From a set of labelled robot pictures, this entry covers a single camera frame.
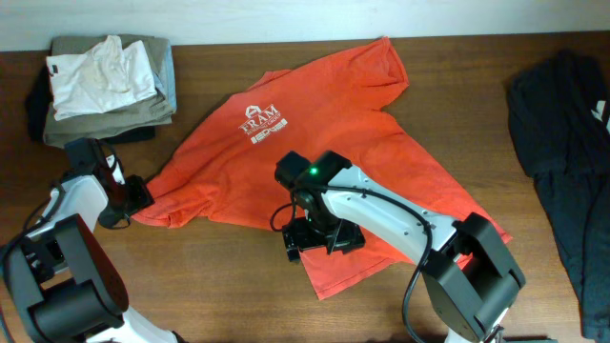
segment black garment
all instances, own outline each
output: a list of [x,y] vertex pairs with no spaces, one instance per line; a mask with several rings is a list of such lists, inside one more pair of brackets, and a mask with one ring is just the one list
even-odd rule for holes
[[600,100],[597,61],[571,51],[522,73],[508,95],[515,150],[553,226],[582,334],[610,342],[610,134],[607,115],[591,112]]
[[[28,114],[28,135],[34,142],[42,142],[47,123],[49,105],[53,101],[49,70],[47,67],[38,73],[34,86],[26,98],[26,113]],[[123,144],[153,139],[154,127],[141,127],[125,131],[115,137],[104,138],[110,144]]]

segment shirt logo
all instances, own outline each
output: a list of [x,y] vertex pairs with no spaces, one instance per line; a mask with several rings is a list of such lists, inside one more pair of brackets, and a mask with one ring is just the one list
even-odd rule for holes
[[248,120],[239,126],[244,133],[248,134],[253,144],[256,144],[267,138],[272,132],[277,132],[288,124],[286,119],[282,118],[281,112],[276,110],[274,104],[269,105],[265,110],[261,111],[259,106],[252,105],[246,109]]

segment brown wood surface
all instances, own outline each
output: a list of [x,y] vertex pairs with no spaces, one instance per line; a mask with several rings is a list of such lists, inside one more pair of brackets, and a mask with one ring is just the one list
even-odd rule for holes
[[[264,71],[293,69],[364,41],[173,49],[178,113],[153,141],[116,146],[126,173],[155,174],[214,108]],[[610,33],[394,39],[411,86],[387,107],[515,239],[510,251],[528,284],[503,321],[510,337],[581,342],[579,306],[547,218],[519,165],[507,130],[505,87],[517,72],[572,48],[610,75]],[[0,242],[16,234],[68,163],[61,150],[31,143],[23,102],[44,52],[0,54]],[[95,236],[121,273],[131,303],[191,342],[408,341],[400,305],[413,266],[393,267],[318,301],[280,236],[197,218],[167,230],[134,223]],[[4,287],[2,307],[18,342],[29,341]],[[442,336],[423,284],[411,305],[420,333]]]

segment red shirt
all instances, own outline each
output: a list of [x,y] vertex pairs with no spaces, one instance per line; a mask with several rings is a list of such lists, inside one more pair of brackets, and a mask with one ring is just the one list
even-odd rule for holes
[[[196,216],[269,229],[289,202],[275,182],[288,151],[311,161],[327,150],[361,167],[380,185],[434,212],[464,219],[489,215],[451,175],[381,108],[409,85],[388,38],[334,53],[294,71],[270,71],[233,95],[174,153],[148,187],[155,204],[134,218],[178,228]],[[290,211],[276,219],[288,221]],[[510,236],[498,226],[502,239]],[[407,258],[366,230],[364,248],[301,260],[320,299]]]

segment white background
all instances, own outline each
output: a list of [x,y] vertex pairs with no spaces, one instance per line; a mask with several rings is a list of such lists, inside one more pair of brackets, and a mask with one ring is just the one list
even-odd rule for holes
[[0,50],[59,34],[174,45],[610,30],[610,0],[0,0]]

